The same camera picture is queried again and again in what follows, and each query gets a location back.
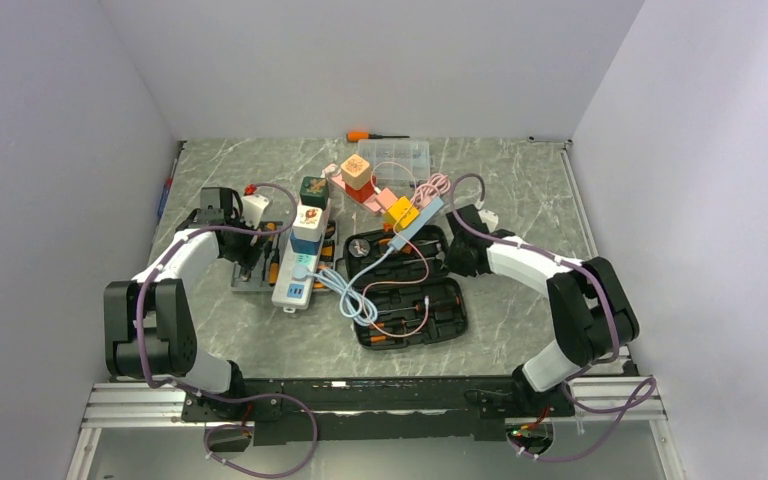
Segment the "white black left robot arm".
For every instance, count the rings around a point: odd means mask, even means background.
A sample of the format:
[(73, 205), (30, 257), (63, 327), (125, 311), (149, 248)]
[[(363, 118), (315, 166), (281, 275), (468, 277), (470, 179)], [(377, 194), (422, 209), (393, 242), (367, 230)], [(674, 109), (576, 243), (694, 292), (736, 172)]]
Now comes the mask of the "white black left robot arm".
[(206, 187), (176, 227), (172, 243), (149, 267), (104, 290), (105, 363), (117, 377), (151, 385), (185, 384), (208, 397), (224, 420), (239, 417), (247, 392), (239, 366), (199, 347), (187, 289), (219, 259), (252, 268), (264, 243), (269, 199), (254, 191)]

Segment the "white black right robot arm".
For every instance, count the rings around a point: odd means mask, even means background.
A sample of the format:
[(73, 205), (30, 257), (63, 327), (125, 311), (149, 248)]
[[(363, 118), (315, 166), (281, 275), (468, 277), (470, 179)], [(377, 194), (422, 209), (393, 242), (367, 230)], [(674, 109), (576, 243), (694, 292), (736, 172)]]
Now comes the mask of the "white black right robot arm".
[(550, 390), (638, 337), (636, 314), (607, 259), (565, 257), (509, 231), (490, 232), (474, 205), (448, 213), (447, 221), (454, 234), (450, 272), (503, 276), (549, 301), (554, 339), (514, 371), (511, 401), (520, 413), (538, 413)]

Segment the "light blue power strip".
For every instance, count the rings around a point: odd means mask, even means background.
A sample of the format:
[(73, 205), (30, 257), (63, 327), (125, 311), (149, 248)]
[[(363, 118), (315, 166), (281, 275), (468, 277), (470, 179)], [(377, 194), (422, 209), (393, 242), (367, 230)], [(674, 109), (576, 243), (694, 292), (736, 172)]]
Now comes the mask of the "light blue power strip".
[(443, 208), (444, 202), (440, 197), (434, 197), (418, 215), (404, 228), (394, 226), (394, 236), (388, 243), (388, 248), (394, 251), (404, 248), (410, 240)]

